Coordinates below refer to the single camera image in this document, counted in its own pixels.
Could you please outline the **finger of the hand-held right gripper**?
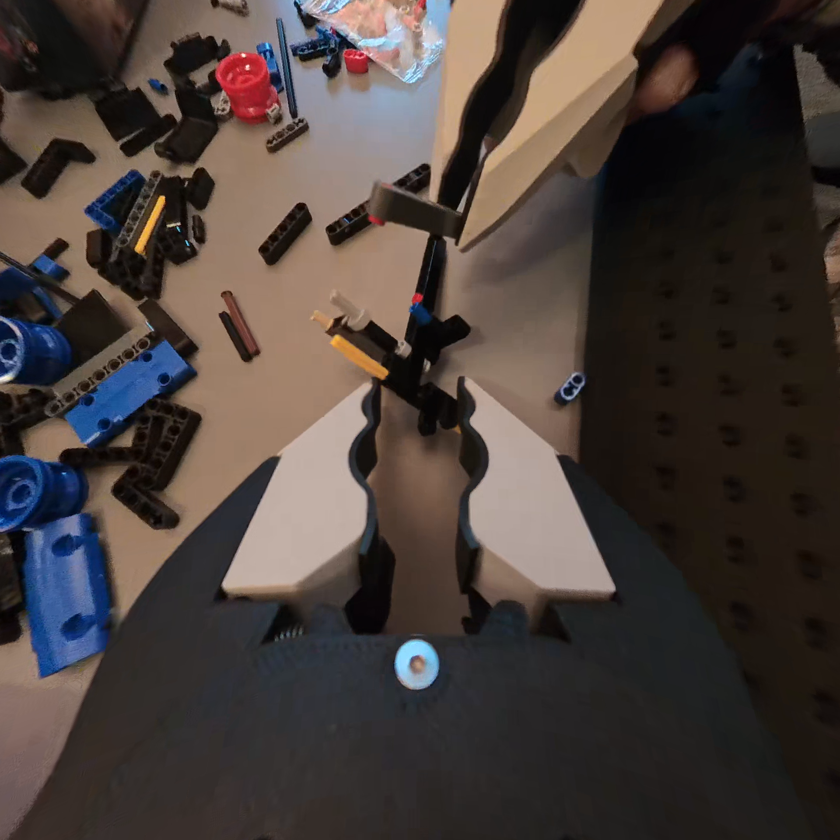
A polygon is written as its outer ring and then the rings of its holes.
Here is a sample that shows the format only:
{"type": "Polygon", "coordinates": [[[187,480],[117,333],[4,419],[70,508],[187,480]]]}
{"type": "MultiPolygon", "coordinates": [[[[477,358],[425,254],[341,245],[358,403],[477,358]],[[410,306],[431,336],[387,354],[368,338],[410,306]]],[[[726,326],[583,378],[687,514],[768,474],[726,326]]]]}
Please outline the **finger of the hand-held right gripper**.
{"type": "Polygon", "coordinates": [[[436,199],[460,205],[487,138],[498,143],[522,108],[545,47],[545,2],[457,2],[448,23],[436,199]]]}
{"type": "Polygon", "coordinates": [[[498,229],[555,172],[599,172],[627,119],[637,48],[651,46],[686,11],[685,1],[587,1],[537,64],[510,128],[492,138],[470,190],[457,241],[468,251],[498,229]]]}

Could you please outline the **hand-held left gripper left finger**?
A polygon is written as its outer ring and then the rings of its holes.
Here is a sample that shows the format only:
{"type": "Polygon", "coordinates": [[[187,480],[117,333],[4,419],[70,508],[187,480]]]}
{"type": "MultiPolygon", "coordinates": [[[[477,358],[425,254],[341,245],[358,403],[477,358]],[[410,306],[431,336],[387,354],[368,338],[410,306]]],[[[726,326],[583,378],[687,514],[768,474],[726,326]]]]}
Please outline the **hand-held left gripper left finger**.
{"type": "Polygon", "coordinates": [[[364,384],[279,452],[226,595],[277,601],[300,617],[335,606],[357,634],[385,629],[396,562],[369,483],[381,402],[380,383],[364,384]]]}

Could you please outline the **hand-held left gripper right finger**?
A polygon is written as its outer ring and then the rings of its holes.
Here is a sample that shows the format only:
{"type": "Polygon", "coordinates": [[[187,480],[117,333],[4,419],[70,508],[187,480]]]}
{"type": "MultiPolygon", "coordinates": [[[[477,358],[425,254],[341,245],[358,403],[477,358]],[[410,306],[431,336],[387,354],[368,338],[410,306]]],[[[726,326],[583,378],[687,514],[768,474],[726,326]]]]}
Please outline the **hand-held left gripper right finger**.
{"type": "Polygon", "coordinates": [[[474,380],[457,383],[459,463],[456,574],[475,633],[501,602],[538,629],[549,607],[609,602],[607,569],[556,449],[474,380]]]}

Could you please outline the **grey thin toy beam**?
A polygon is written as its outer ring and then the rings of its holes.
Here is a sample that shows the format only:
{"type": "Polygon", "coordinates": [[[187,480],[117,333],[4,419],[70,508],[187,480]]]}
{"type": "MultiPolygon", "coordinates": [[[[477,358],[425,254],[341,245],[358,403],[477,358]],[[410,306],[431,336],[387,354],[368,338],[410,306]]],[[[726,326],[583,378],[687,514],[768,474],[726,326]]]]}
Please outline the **grey thin toy beam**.
{"type": "Polygon", "coordinates": [[[453,240],[460,237],[464,225],[460,212],[379,181],[372,186],[368,216],[373,224],[397,224],[453,240]]]}

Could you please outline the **black toy brick assembly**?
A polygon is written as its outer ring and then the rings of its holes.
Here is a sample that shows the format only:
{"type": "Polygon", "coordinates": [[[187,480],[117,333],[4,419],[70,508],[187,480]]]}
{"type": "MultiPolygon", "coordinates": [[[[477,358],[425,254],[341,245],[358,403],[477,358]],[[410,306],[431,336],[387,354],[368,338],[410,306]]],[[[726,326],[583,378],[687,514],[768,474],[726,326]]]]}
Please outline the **black toy brick assembly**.
{"type": "Polygon", "coordinates": [[[467,339],[471,331],[458,314],[445,320],[437,315],[446,265],[445,240],[430,235],[402,339],[385,331],[367,310],[355,306],[337,290],[330,295],[337,310],[334,316],[321,311],[311,315],[330,337],[334,349],[417,410],[417,429],[422,436],[457,426],[456,399],[427,375],[442,352],[467,339]]]}

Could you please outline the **black toy beam with pins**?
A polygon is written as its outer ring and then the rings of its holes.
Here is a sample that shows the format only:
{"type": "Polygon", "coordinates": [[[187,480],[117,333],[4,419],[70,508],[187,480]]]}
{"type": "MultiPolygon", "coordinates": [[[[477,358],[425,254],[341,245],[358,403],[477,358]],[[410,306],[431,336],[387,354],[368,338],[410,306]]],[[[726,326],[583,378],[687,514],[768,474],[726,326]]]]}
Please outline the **black toy beam with pins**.
{"type": "MultiPolygon", "coordinates": [[[[428,187],[430,181],[431,166],[422,163],[397,178],[393,185],[409,193],[419,194],[428,187]]],[[[369,203],[368,199],[363,201],[325,227],[325,234],[332,247],[344,244],[373,225],[369,217],[369,203]]]]}

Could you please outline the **person's right hand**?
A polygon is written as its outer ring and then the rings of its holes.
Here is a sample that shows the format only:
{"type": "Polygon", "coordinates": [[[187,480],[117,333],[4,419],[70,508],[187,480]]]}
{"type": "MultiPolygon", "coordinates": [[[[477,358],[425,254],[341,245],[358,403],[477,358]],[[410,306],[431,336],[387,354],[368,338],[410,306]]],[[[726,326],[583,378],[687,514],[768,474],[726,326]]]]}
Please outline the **person's right hand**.
{"type": "Polygon", "coordinates": [[[626,125],[667,112],[686,100],[699,80],[695,53],[685,45],[672,45],[657,58],[637,84],[628,107],[626,125]]]}

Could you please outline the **clear plastic parts bag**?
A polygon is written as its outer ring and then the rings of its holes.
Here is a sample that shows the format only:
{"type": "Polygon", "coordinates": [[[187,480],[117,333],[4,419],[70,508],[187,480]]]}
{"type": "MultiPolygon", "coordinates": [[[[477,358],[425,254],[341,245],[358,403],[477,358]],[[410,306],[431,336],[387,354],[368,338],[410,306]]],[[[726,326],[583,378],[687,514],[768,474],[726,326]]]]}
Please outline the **clear plastic parts bag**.
{"type": "Polygon", "coordinates": [[[406,84],[425,78],[445,51],[445,32],[420,1],[304,1],[306,14],[406,84]]]}

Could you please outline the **black and blue pin cluster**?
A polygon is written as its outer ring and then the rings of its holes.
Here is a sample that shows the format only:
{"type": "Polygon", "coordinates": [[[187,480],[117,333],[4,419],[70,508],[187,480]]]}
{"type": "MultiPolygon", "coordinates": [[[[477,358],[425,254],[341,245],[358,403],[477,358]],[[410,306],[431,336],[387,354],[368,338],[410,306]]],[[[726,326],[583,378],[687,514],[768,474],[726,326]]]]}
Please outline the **black and blue pin cluster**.
{"type": "Polygon", "coordinates": [[[291,44],[291,54],[300,62],[322,59],[322,72],[328,79],[339,75],[342,65],[342,53],[351,48],[352,43],[337,29],[316,27],[317,35],[291,44]]]}

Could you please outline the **long dark toy axle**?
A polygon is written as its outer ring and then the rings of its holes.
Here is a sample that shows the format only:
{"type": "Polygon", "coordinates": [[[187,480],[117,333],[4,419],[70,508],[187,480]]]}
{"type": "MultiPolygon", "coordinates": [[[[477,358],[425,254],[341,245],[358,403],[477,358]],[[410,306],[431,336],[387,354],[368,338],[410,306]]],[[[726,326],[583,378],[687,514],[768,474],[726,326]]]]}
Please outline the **long dark toy axle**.
{"type": "Polygon", "coordinates": [[[287,107],[290,119],[297,120],[299,118],[298,97],[291,72],[291,52],[287,42],[285,25],[281,17],[276,18],[276,30],[279,44],[280,70],[284,81],[287,107]]]}

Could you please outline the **short grey toy beam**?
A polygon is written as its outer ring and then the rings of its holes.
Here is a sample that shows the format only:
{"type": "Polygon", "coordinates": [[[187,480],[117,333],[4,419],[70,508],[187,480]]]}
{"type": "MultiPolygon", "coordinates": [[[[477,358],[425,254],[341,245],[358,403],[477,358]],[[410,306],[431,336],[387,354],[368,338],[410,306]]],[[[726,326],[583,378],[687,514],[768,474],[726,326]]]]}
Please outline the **short grey toy beam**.
{"type": "Polygon", "coordinates": [[[275,154],[287,147],[294,140],[299,139],[310,130],[309,122],[305,118],[297,118],[279,131],[273,132],[265,143],[266,151],[275,154]]]}

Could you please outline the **blue flat toy panel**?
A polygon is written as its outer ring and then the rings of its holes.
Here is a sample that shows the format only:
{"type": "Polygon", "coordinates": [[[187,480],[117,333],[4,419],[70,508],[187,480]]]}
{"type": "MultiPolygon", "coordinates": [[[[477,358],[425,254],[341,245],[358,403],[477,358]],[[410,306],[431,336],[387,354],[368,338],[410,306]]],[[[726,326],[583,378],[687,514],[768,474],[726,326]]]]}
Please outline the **blue flat toy panel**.
{"type": "Polygon", "coordinates": [[[82,396],[64,418],[83,445],[104,446],[149,400],[178,391],[195,376],[193,366],[162,341],[82,396]]]}

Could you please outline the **red toy wheel hub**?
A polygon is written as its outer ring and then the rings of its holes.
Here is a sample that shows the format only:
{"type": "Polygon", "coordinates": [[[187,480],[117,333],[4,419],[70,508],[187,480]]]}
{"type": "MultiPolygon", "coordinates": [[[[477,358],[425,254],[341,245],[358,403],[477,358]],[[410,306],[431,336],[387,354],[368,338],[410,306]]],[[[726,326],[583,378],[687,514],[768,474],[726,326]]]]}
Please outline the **red toy wheel hub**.
{"type": "Polygon", "coordinates": [[[231,52],[219,62],[215,75],[236,119],[248,124],[269,121],[267,113],[279,105],[279,97],[262,56],[231,52]]]}

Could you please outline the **black dimpled mat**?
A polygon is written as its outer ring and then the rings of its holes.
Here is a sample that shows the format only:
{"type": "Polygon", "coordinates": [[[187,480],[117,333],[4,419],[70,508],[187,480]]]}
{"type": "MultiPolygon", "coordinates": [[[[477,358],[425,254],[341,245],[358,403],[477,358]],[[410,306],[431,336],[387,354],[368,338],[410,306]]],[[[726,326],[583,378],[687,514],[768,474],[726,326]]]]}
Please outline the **black dimpled mat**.
{"type": "Polygon", "coordinates": [[[581,462],[736,648],[838,838],[838,358],[791,49],[626,129],[596,178],[581,462]]]}

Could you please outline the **black studded toy beam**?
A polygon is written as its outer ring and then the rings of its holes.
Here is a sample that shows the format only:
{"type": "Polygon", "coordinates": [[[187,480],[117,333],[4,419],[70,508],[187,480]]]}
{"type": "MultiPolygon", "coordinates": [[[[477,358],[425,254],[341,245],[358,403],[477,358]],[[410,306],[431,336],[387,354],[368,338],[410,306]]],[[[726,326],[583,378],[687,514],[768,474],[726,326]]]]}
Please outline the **black studded toy beam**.
{"type": "Polygon", "coordinates": [[[191,359],[198,352],[198,346],[194,340],[158,301],[147,299],[139,304],[137,309],[150,329],[161,340],[168,342],[184,360],[191,359]]]}

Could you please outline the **short black toy beam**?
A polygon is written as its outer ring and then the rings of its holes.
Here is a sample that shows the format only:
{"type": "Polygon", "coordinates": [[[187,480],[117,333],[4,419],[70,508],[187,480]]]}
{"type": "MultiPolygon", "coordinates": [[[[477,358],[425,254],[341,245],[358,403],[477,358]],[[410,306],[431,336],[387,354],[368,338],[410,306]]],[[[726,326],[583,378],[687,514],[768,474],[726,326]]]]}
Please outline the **short black toy beam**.
{"type": "Polygon", "coordinates": [[[259,246],[258,253],[265,264],[275,265],[311,222],[312,216],[308,205],[295,204],[259,246]]]}

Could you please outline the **blue curved toy panel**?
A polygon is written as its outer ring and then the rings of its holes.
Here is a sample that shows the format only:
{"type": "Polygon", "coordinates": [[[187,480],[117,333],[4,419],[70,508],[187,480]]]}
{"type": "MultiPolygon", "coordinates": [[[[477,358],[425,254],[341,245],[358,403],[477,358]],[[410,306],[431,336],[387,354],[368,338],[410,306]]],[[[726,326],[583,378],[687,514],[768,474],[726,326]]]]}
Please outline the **blue curved toy panel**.
{"type": "Polygon", "coordinates": [[[26,533],[24,593],[40,678],[105,650],[112,604],[106,557],[90,514],[26,533]]]}

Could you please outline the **grey studded toy beam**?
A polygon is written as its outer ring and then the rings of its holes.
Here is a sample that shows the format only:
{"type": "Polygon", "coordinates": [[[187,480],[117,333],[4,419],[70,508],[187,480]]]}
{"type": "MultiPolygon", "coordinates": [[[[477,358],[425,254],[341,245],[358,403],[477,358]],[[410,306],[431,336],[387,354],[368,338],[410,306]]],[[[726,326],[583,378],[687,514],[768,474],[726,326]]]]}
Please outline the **grey studded toy beam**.
{"type": "Polygon", "coordinates": [[[83,396],[92,394],[101,383],[136,361],[160,339],[156,331],[147,328],[126,332],[51,386],[53,395],[45,405],[45,415],[49,418],[64,416],[83,396]]]}

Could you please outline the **black connector cluster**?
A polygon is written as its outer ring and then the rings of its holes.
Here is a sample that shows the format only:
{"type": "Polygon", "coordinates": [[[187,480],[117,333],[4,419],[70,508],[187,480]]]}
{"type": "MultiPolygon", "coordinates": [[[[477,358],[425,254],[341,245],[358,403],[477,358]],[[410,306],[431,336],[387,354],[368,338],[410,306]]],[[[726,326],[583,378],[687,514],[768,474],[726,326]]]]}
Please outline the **black connector cluster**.
{"type": "Polygon", "coordinates": [[[198,33],[185,35],[171,42],[171,54],[163,67],[178,84],[190,80],[192,74],[215,61],[227,57],[231,46],[227,39],[217,41],[213,36],[198,33]]]}

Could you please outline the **black panel with tab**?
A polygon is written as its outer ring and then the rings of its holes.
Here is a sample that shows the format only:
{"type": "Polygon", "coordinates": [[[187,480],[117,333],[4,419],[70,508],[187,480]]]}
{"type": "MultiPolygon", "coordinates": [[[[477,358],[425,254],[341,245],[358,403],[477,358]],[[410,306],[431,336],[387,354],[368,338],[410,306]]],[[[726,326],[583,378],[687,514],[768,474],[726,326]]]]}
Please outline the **black panel with tab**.
{"type": "Polygon", "coordinates": [[[176,165],[194,164],[217,134],[214,105],[194,87],[177,87],[175,100],[182,117],[164,140],[154,144],[154,152],[176,165]]]}

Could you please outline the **dark triangular toy panel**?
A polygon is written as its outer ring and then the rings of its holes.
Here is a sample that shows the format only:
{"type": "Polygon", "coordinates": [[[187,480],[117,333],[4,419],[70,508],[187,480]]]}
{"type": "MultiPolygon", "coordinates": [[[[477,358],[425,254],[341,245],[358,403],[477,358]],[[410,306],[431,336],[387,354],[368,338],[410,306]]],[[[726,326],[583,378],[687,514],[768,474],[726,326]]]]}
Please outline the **dark triangular toy panel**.
{"type": "Polygon", "coordinates": [[[131,329],[98,290],[91,290],[54,324],[68,342],[71,369],[87,363],[131,329]]]}

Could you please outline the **pile of black toy beams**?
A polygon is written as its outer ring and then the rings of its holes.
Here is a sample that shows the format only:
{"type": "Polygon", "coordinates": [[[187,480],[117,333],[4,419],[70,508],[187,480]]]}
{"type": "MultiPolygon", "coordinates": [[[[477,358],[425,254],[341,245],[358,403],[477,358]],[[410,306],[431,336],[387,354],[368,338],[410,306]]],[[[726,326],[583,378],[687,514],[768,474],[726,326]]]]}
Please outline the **pile of black toy beams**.
{"type": "Polygon", "coordinates": [[[215,181],[198,167],[188,177],[152,171],[129,212],[121,233],[114,237],[95,225],[87,232],[86,256],[91,268],[131,299],[159,300],[168,266],[181,266],[197,256],[207,241],[202,211],[214,194],[215,181]],[[164,214],[145,257],[133,245],[155,199],[165,195],[164,214]]]}

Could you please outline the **yellow toy axle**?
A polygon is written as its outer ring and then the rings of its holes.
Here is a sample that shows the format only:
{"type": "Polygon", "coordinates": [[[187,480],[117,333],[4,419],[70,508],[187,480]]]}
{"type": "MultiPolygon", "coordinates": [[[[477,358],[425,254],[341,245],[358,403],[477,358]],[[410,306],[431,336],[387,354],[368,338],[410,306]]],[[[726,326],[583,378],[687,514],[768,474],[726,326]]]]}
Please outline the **yellow toy axle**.
{"type": "Polygon", "coordinates": [[[150,214],[140,228],[140,232],[134,242],[133,251],[139,256],[145,257],[149,243],[154,236],[154,232],[164,214],[164,210],[165,195],[160,194],[156,197],[154,205],[150,210],[150,214]]]}

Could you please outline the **black square toy panel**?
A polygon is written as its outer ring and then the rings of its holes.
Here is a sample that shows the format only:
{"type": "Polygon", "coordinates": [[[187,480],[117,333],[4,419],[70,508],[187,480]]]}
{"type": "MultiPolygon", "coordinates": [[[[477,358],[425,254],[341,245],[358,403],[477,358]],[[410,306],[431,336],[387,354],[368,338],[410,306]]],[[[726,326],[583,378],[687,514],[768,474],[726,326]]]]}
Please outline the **black square toy panel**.
{"type": "Polygon", "coordinates": [[[126,140],[149,128],[161,116],[140,87],[104,92],[93,99],[93,106],[115,141],[126,140]]]}

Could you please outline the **thin black toy axle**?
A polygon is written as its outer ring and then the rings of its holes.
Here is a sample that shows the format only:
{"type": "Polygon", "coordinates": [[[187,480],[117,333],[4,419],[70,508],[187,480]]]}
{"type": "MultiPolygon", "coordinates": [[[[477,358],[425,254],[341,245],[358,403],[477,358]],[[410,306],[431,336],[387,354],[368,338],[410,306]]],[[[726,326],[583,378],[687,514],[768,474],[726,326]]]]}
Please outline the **thin black toy axle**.
{"type": "Polygon", "coordinates": [[[26,266],[18,262],[15,258],[6,255],[3,251],[1,252],[0,256],[1,261],[5,264],[5,266],[14,268],[38,286],[45,288],[48,291],[51,291],[51,293],[53,293],[59,299],[71,305],[75,305],[81,301],[79,297],[71,294],[66,288],[63,288],[63,286],[61,286],[58,281],[52,279],[47,274],[33,269],[31,266],[26,266]]]}

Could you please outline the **blue angled toy beam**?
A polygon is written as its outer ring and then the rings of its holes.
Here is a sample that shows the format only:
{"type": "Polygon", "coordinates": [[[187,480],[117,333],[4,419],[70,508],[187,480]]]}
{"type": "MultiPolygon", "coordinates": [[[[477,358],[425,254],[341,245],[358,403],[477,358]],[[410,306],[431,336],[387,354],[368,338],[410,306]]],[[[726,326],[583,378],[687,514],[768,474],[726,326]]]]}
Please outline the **blue angled toy beam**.
{"type": "Polygon", "coordinates": [[[118,236],[145,183],[146,178],[139,171],[128,171],[88,204],[84,214],[102,230],[118,236]]]}

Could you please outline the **toy truck set box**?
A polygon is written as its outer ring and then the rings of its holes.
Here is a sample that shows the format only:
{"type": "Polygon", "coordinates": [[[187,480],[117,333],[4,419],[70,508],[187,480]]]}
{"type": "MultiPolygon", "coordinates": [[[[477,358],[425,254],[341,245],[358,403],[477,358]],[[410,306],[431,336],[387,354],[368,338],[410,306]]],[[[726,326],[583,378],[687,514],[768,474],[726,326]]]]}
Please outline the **toy truck set box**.
{"type": "Polygon", "coordinates": [[[148,5],[2,1],[2,90],[62,99],[120,81],[148,5]]]}

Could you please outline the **black angled toy frame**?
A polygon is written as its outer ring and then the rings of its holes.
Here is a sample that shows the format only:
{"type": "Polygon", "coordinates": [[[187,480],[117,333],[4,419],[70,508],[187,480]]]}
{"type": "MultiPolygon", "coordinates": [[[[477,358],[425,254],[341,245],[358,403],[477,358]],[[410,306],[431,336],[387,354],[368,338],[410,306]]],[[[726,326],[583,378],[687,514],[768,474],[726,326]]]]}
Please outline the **black angled toy frame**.
{"type": "Polygon", "coordinates": [[[160,397],[140,409],[129,446],[68,448],[59,462],[73,469],[123,467],[113,497],[153,530],[172,530],[180,516],[161,498],[200,427],[200,413],[160,397]]]}

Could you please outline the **black and blue frame assembly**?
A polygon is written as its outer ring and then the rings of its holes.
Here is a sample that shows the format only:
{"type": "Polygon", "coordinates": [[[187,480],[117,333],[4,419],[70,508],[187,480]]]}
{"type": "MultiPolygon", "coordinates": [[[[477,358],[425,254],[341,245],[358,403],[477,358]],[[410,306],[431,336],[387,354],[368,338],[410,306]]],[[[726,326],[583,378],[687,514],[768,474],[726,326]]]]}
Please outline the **black and blue frame assembly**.
{"type": "Polygon", "coordinates": [[[20,321],[52,324],[62,315],[46,289],[11,266],[1,272],[1,303],[2,316],[20,321]]]}

